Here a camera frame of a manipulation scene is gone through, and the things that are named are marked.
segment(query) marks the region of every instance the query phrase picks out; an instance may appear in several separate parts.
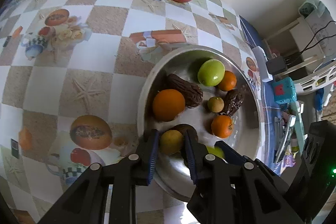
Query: orange fruit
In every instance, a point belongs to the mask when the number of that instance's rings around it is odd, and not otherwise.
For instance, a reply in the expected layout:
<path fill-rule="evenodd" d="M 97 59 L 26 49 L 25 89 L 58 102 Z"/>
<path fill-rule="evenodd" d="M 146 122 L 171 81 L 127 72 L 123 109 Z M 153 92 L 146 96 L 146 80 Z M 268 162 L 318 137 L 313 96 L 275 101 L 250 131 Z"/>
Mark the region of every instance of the orange fruit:
<path fill-rule="evenodd" d="M 211 123 L 211 131 L 213 135 L 219 138 L 227 138 L 233 130 L 232 120 L 229 116 L 216 116 Z"/>
<path fill-rule="evenodd" d="M 237 84 L 237 78 L 233 72 L 226 70 L 223 79 L 218 84 L 218 88 L 223 91 L 232 90 Z"/>
<path fill-rule="evenodd" d="M 157 120 L 169 122 L 185 108 L 185 100 L 181 92 L 173 89 L 160 91 L 153 100 L 152 109 Z"/>

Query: starfish print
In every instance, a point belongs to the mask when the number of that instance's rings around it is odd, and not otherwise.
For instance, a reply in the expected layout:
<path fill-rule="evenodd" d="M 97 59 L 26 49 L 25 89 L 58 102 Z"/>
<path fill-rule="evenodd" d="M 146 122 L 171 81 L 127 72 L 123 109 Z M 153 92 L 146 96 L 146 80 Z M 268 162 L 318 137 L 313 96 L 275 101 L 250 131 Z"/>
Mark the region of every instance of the starfish print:
<path fill-rule="evenodd" d="M 154 7 L 158 7 L 157 5 L 153 5 L 151 4 L 149 1 L 147 0 L 142 0 L 143 3 L 145 3 L 147 6 L 149 6 L 149 8 L 152 10 L 152 12 L 154 13 Z"/>
<path fill-rule="evenodd" d="M 189 26 L 187 26 L 187 25 L 183 29 L 177 27 L 174 23 L 172 23 L 171 25 L 173 25 L 173 27 L 176 30 L 181 30 L 185 37 L 189 37 L 189 38 L 196 37 L 195 35 L 192 35 L 191 33 L 187 32 L 189 30 Z"/>
<path fill-rule="evenodd" d="M 9 160 L 7 157 L 5 157 L 5 161 L 6 161 L 7 165 L 8 165 L 8 170 L 7 170 L 8 173 L 9 174 L 13 174 L 14 177 L 16 178 L 16 180 L 17 180 L 17 183 L 19 185 L 21 185 L 21 183 L 20 183 L 19 178 L 18 178 L 17 175 L 19 173 L 22 173 L 23 171 L 16 166 L 16 163 L 13 161 L 13 158 L 10 158 L 10 160 Z"/>
<path fill-rule="evenodd" d="M 89 79 L 86 86 L 81 84 L 76 78 L 73 78 L 73 83 L 75 84 L 76 89 L 78 90 L 77 95 L 74 98 L 74 101 L 78 101 L 80 99 L 84 100 L 84 105 L 86 112 L 91 114 L 91 98 L 102 93 L 105 93 L 104 90 L 93 89 L 92 85 L 95 83 L 96 77 L 93 76 Z"/>

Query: stainless steel plate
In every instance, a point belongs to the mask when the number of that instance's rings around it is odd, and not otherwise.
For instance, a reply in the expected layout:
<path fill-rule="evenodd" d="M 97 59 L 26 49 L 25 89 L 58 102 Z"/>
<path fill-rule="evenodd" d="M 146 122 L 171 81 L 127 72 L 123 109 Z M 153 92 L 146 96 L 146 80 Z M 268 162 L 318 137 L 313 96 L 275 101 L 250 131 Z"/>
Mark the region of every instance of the stainless steel plate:
<path fill-rule="evenodd" d="M 236 88 L 244 92 L 245 100 L 240 109 L 233 116 L 234 131 L 226 139 L 220 139 L 211 134 L 211 121 L 216 114 L 206 108 L 207 100 L 213 96 L 225 96 L 225 92 L 215 87 L 206 87 L 197 81 L 199 67 L 209 59 L 221 61 L 226 70 L 232 71 L 237 78 Z M 204 93 L 203 103 L 193 109 L 185 109 L 178 118 L 171 122 L 158 122 L 153 118 L 152 101 L 164 83 L 166 75 L 174 73 L 184 80 L 198 84 Z M 241 155 L 254 159 L 257 154 L 260 139 L 260 115 L 257 100 L 243 72 L 228 57 L 219 51 L 203 46 L 187 46 L 174 50 L 164 56 L 150 72 L 141 91 L 138 114 L 138 135 L 158 129 L 161 132 L 169 130 L 180 123 L 193 126 L 198 134 L 199 142 L 213 146 L 216 141 L 224 140 Z M 166 156 L 159 153 L 156 173 L 156 182 L 173 197 L 187 202 L 194 185 L 190 179 L 189 169 L 184 165 L 180 154 Z"/>

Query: tangerine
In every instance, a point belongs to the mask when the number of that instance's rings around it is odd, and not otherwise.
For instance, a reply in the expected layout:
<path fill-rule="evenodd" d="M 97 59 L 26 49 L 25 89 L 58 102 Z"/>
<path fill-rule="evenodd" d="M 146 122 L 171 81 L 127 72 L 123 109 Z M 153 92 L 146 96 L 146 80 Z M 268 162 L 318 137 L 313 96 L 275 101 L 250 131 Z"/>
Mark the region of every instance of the tangerine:
<path fill-rule="evenodd" d="M 213 135 L 219 138 L 227 138 L 233 130 L 232 119 L 226 115 L 216 116 L 211 123 Z"/>
<path fill-rule="evenodd" d="M 233 72 L 226 70 L 223 79 L 218 84 L 218 88 L 222 91 L 232 90 L 237 84 L 237 78 Z"/>
<path fill-rule="evenodd" d="M 153 100 L 152 109 L 157 120 L 169 122 L 185 108 L 185 99 L 181 92 L 173 89 L 160 91 Z"/>

